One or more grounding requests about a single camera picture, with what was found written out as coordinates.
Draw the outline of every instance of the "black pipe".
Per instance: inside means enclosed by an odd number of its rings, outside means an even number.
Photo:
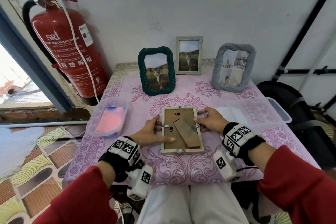
[[[281,74],[307,74],[309,69],[286,69]],[[316,69],[314,74],[336,74],[336,69]]]
[[[23,22],[31,35],[32,39],[34,42],[37,44],[37,46],[40,48],[40,50],[44,53],[44,55],[47,57],[47,59],[51,62],[51,64],[56,64],[57,62],[55,61],[54,57],[50,54],[50,52],[45,48],[43,43],[40,41],[38,35],[36,35],[36,32],[32,26],[32,23],[30,21],[30,10],[36,6],[37,4],[35,3],[34,0],[28,0],[25,2],[25,4],[22,7],[22,17],[23,17]],[[59,69],[56,68],[57,71],[63,76],[63,78],[70,83],[69,78]]]
[[[330,106],[332,106],[334,103],[336,103],[336,95],[330,99],[330,101],[328,103],[325,104],[325,106],[323,107],[325,110],[327,110]]]
[[[309,14],[309,16],[308,16],[305,24],[303,25],[303,27],[301,28],[299,34],[297,35],[294,43],[292,44],[291,48],[289,49],[289,51],[287,52],[285,58],[283,59],[281,65],[280,65],[281,67],[285,68],[287,66],[288,62],[290,61],[290,59],[294,55],[296,49],[299,47],[301,41],[305,37],[306,33],[308,32],[310,26],[313,24],[315,18],[317,17],[318,13],[320,12],[320,10],[323,7],[323,5],[324,5],[325,2],[326,2],[326,0],[318,0],[317,1],[317,3],[315,4],[313,10]],[[276,82],[278,80],[278,78],[281,75],[282,71],[283,70],[281,70],[281,69],[277,70],[276,74],[273,76],[272,82]]]

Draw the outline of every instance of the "red fire extinguisher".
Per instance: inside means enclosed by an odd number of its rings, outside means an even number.
[[[63,72],[77,90],[83,102],[96,105],[95,92],[85,63],[74,44],[69,21],[62,8],[54,0],[28,0],[23,8],[24,23],[36,44],[52,62],[52,66]],[[46,10],[29,17],[31,8],[40,5]],[[67,9],[77,45],[91,70],[99,99],[107,86],[108,79],[100,63],[100,54],[93,43],[83,16],[76,10]]]

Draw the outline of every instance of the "plastic container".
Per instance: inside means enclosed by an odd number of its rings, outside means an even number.
[[[288,113],[272,98],[228,100],[226,107],[216,109],[228,121],[251,128],[267,129],[292,122]]]
[[[125,114],[118,128],[108,132],[97,132],[98,124],[103,116],[106,107],[125,107]],[[127,109],[128,109],[128,102],[124,99],[117,97],[102,99],[99,102],[98,106],[96,107],[96,110],[91,116],[88,124],[86,125],[86,132],[89,133],[91,136],[111,136],[111,137],[120,136],[124,126],[125,117],[127,115]]]

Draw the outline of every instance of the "right hand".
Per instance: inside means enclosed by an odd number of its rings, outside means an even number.
[[[214,108],[206,107],[203,110],[197,112],[197,114],[205,114],[204,118],[195,118],[194,121],[201,125],[201,132],[207,132],[209,130],[215,131],[223,136],[223,130],[229,121],[223,118],[223,116]]]

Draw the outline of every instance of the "pink floral tablecloth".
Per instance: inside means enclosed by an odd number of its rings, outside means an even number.
[[[143,127],[145,120],[156,114],[161,115],[162,108],[166,106],[191,105],[200,110],[207,106],[223,107],[227,100],[263,97],[252,81],[242,93],[215,90],[210,83],[214,61],[202,61],[201,75],[176,75],[176,87],[172,93],[153,97],[142,90],[137,63],[117,64],[103,98],[120,97],[129,101],[129,112],[122,135],[135,133]],[[273,126],[272,129],[262,131],[262,134],[267,143],[275,148],[287,145],[300,158],[319,167],[287,125]],[[202,139],[205,149],[203,154],[162,155],[161,145],[144,147],[141,157],[154,169],[152,183],[191,185],[224,182],[212,158],[216,150],[223,148],[219,135],[214,132],[202,133]],[[113,138],[92,137],[85,133],[63,179],[63,187],[94,165],[114,141]],[[245,167],[242,160],[238,159],[238,164]],[[238,181],[258,180],[263,177],[258,169],[247,169],[243,172]]]

